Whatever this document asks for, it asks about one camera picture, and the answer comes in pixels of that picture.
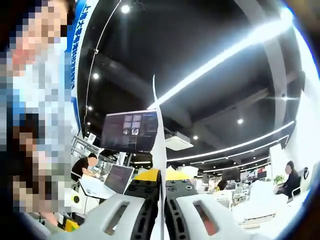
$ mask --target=yellow part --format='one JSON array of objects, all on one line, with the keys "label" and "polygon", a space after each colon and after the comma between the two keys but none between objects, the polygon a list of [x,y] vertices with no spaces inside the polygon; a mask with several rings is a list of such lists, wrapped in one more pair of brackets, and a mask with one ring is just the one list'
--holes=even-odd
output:
[{"label": "yellow part", "polygon": [[[141,181],[157,181],[158,176],[158,169],[151,168],[148,171],[142,172],[139,175],[137,175],[134,179],[135,180],[141,180]],[[172,180],[183,180],[183,179],[189,179],[188,175],[181,172],[174,170],[171,166],[168,167],[165,170],[165,180],[166,181],[172,181]]]},{"label": "yellow part", "polygon": [[76,222],[71,221],[71,220],[69,220],[69,219],[67,219],[67,220],[65,221],[65,227],[64,227],[64,229],[65,229],[66,232],[71,233],[71,232],[73,232],[74,230],[76,230],[76,229],[78,229],[78,228],[79,228],[79,225],[78,225]]}]

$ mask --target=person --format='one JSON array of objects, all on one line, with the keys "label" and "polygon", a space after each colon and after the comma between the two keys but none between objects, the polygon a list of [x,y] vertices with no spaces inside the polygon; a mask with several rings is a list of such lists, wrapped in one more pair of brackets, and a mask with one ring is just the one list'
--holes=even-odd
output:
[{"label": "person", "polygon": [[[292,191],[300,187],[299,174],[295,170],[295,165],[293,161],[289,161],[284,169],[285,173],[289,175],[287,181],[278,189],[276,195],[285,194],[288,198],[292,197]],[[293,195],[300,194],[300,189],[296,190]]]},{"label": "person", "polygon": [[67,25],[75,18],[75,0],[10,0],[3,2],[0,13],[0,97],[6,103],[0,116],[1,133],[6,136],[0,149],[5,160],[1,189],[6,190],[1,191],[5,194],[1,200],[11,202],[11,216],[23,219],[21,209],[36,211],[58,226],[51,212],[51,176],[42,167],[47,156],[39,150],[44,136],[40,114],[26,108],[27,98],[21,98],[22,89],[14,89],[13,78],[22,81],[27,66],[66,37]]},{"label": "person", "polygon": [[227,185],[228,185],[228,182],[226,180],[221,180],[214,189],[216,192],[223,191],[223,190],[225,190]]},{"label": "person", "polygon": [[[80,158],[72,167],[72,172],[81,176],[87,175],[91,177],[96,177],[96,175],[88,170],[88,167],[94,167],[97,165],[98,159],[94,153],[90,153],[88,157]],[[72,180],[78,181],[79,177],[77,175],[71,174]]]}]

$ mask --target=black ceiling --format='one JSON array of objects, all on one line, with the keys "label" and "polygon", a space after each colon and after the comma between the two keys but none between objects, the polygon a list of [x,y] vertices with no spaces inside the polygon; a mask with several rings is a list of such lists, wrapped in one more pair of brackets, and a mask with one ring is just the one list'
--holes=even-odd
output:
[{"label": "black ceiling", "polygon": [[[78,71],[79,115],[84,135],[99,138],[106,114],[144,110],[153,103],[152,78],[158,97],[194,70],[239,42],[253,26],[234,0],[136,0],[128,14],[120,9],[110,19],[95,56],[88,90],[89,111],[84,122],[87,84],[94,49],[118,1],[100,0],[86,31]],[[263,5],[277,16],[275,6]],[[230,57],[161,105],[164,126],[191,138],[194,147],[167,149],[174,159],[212,152],[258,138],[275,129],[275,81],[284,81],[287,101],[285,125],[296,117],[303,74],[292,30],[277,38],[286,79],[273,79],[262,44]],[[263,146],[287,134],[294,126],[257,143],[204,158],[173,161],[180,166],[221,158]],[[269,147],[233,159],[195,164],[202,170],[249,163],[268,156]],[[146,157],[134,156],[134,161]]]}]

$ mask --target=potted plant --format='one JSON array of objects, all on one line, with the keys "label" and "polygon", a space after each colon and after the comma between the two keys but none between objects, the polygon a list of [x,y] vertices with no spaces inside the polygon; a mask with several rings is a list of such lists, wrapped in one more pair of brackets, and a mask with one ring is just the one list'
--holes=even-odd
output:
[{"label": "potted plant", "polygon": [[275,176],[275,178],[274,178],[273,181],[274,181],[274,184],[275,184],[275,185],[278,185],[278,184],[283,183],[284,180],[285,180],[285,177],[284,177],[284,176],[282,176],[282,175],[277,175],[277,176]]}]

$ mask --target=ceiling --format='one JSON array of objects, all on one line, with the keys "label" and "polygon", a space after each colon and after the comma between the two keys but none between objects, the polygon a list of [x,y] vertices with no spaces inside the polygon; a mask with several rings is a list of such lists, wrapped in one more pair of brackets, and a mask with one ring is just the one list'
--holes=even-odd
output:
[{"label": "ceiling", "polygon": [[[77,94],[82,131],[84,136],[87,132],[97,135],[94,144],[98,146],[106,114],[144,110],[153,103],[153,75],[156,94],[161,97],[261,23],[246,13],[246,1],[123,0],[122,5],[131,6],[130,12],[123,14],[122,5],[115,11],[101,37],[98,54],[94,56],[103,28],[117,2],[99,1],[84,36],[79,60]],[[265,22],[279,18],[278,6],[262,0],[250,2],[265,11]],[[93,74],[98,74],[99,78],[94,79]],[[303,78],[292,29],[272,42],[252,45],[238,52],[161,105],[165,128],[186,135],[194,145],[181,151],[167,148],[167,158],[232,147],[289,123],[297,114]],[[85,117],[88,79],[87,105],[93,110]],[[282,96],[292,100],[285,101]],[[238,124],[239,119],[243,120],[242,124]],[[181,166],[199,162],[191,165],[207,171],[250,163],[254,158],[267,157],[272,145],[236,157],[228,156],[290,135],[293,128],[291,125],[275,135],[234,150],[170,161],[169,164]],[[224,159],[202,163],[217,158]],[[151,157],[137,155],[132,158],[133,163],[140,161],[151,161]]]}]

